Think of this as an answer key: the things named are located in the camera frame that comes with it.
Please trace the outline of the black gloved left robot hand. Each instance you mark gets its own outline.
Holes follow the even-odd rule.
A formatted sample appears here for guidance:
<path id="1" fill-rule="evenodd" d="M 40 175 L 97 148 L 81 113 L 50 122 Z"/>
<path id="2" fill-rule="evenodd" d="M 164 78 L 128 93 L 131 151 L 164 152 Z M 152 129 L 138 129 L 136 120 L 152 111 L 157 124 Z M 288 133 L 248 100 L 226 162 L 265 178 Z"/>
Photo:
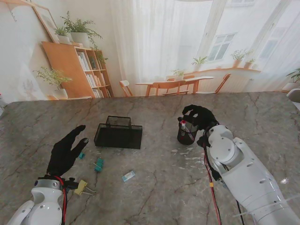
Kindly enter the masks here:
<path id="1" fill-rule="evenodd" d="M 46 174 L 61 177 L 74 165 L 82 150 L 88 144 L 89 139 L 83 138 L 72 147 L 76 137 L 86 128 L 85 125 L 77 126 L 59 142 L 55 143 L 51 151 L 50 161 Z"/>

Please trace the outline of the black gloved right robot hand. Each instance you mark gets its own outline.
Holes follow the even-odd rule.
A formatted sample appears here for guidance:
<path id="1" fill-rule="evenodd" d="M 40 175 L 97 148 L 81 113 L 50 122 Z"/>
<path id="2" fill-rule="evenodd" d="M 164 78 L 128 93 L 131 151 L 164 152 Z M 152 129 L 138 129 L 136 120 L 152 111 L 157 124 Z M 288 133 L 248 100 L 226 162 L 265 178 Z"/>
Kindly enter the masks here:
<path id="1" fill-rule="evenodd" d="M 197 126 L 199 130 L 207 130 L 213 126 L 219 125 L 213 113 L 202 106 L 188 105 L 184 107 L 183 119 Z"/>

